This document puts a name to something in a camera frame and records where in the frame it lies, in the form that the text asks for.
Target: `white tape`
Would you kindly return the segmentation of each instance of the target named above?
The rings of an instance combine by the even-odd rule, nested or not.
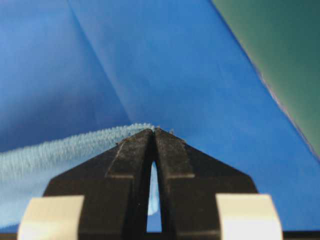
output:
[[[282,240],[281,223],[267,194],[217,193],[221,240]]]
[[[77,240],[84,196],[32,198],[18,230],[18,240]]]

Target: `terry cloth fabric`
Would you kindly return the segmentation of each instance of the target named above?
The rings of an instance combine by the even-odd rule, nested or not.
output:
[[[18,224],[32,197],[41,197],[50,179],[114,147],[151,124],[133,124],[75,135],[0,154],[0,229]],[[158,210],[156,168],[151,171],[148,214]]]

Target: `blue cloth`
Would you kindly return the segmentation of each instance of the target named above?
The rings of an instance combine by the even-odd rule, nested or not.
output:
[[[0,154],[0,228],[19,223],[30,199],[41,197],[51,178],[147,128],[154,129],[150,124],[114,127]],[[157,212],[158,206],[158,179],[153,164],[148,214]]]
[[[319,230],[320,164],[209,0],[5,0],[0,23],[0,152],[148,122]]]

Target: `blue fabric surface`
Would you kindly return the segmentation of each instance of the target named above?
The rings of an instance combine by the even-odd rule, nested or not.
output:
[[[20,222],[32,197],[41,197],[54,176],[116,146],[150,124],[133,124],[79,134],[0,154],[0,229]],[[151,169],[148,214],[159,206],[155,164]]]
[[[319,230],[320,164],[209,0],[1,1],[0,54],[0,152],[148,122]]]

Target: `green mat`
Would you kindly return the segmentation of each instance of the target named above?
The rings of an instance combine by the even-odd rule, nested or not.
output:
[[[212,1],[271,94],[320,156],[320,1]]]

